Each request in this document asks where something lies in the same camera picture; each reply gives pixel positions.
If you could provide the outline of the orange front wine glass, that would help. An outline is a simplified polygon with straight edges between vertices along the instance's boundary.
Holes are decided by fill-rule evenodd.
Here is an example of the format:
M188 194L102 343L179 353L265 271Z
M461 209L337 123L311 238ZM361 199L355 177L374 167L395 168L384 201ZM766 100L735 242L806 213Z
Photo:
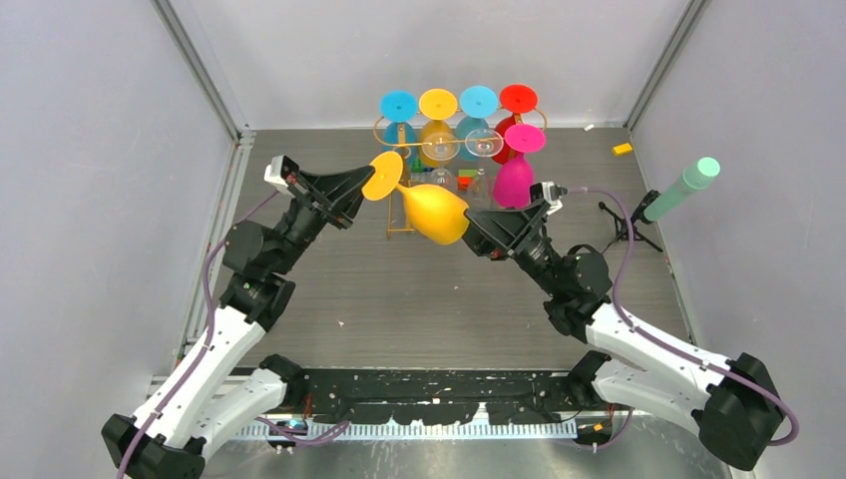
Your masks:
M469 220L465 216L468 204L456 194L433 184L410 187L401 184L404 161L398 153L383 152L370 162L370 166L374 174L362 187L367 201L380 201L398 191L411 226L436 244L452 244L468 230Z

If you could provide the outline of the clear wine glass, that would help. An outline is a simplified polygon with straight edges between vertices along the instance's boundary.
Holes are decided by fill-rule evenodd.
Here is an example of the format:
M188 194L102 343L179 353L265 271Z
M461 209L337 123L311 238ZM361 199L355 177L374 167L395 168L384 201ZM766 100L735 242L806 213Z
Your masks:
M458 191L457 177L446 168L459 152L455 136L448 132L434 133L423 141L422 152L425 158L436 164L429 174L429 182L456 193Z
M468 204L476 209L495 210L493 198L495 172L490 168L493 157L504 146L502 136L491 128L479 128L468 133L464 140L468 154L475 158L477 165L465 190Z

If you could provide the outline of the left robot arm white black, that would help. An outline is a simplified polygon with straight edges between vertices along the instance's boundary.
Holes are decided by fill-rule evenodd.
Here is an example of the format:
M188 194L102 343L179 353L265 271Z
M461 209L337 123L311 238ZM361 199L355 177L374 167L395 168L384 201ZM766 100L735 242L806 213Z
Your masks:
M239 386L213 396L240 360L284 313L295 284L287 279L326 226L348 229L376 174L372 166L318 175L288 157L265 180L291 197L275 227L243 218L207 256L232 276L219 300L208 298L206 327L173 373L132 415L112 415L102 436L120 478L199 478L209 460L257 416L297 411L306 397L302 369L269 356Z

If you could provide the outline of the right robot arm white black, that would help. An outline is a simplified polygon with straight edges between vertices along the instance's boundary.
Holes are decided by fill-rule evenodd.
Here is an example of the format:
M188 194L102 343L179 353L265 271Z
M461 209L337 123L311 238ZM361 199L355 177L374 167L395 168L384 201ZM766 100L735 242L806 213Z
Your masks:
M463 240L478 256L512 260L548 296L544 310L553 328L590 347L570 374L576 405L639 409L690 432L713 456L744 471L781 444L782 423L791 425L785 441L794 439L795 416L761 360L710 352L624 309L597 249L555 250L546 227L550 208L537 200L522 210L468 209Z

